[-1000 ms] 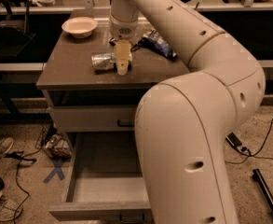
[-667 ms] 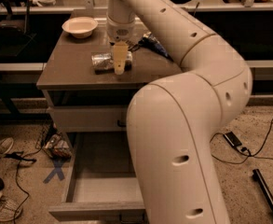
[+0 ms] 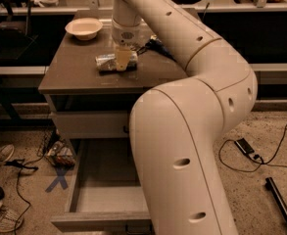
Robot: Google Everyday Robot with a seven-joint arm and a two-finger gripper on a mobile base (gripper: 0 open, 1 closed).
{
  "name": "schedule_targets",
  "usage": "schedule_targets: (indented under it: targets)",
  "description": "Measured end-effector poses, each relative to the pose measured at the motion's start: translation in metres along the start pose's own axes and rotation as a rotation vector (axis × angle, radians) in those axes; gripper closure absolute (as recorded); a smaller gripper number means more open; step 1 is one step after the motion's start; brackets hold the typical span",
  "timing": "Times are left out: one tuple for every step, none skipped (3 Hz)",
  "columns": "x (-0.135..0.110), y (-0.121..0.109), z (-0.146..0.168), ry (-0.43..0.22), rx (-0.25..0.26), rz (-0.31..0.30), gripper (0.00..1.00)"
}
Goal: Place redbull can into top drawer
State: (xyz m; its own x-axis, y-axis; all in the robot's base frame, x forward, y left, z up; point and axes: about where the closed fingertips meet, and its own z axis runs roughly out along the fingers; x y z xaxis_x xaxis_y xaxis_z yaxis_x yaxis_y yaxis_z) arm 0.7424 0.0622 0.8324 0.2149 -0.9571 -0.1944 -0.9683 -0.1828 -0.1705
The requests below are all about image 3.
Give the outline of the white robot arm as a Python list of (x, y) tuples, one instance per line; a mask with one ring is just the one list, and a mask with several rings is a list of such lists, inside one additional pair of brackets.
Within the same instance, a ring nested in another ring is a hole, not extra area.
[(145, 92), (129, 137), (156, 235), (238, 235), (215, 164), (216, 139), (253, 108), (257, 78), (224, 39), (170, 0), (120, 0), (140, 16), (185, 70)]

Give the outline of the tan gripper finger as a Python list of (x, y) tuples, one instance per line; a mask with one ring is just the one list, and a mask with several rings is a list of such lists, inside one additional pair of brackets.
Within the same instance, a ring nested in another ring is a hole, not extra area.
[(126, 46), (115, 49), (117, 71), (125, 71), (131, 58), (131, 50)]

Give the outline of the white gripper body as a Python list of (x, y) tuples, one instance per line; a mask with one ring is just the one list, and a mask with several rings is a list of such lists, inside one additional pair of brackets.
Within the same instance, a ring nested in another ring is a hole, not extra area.
[(118, 45), (133, 45), (138, 42), (140, 25), (124, 26), (112, 20), (112, 37)]

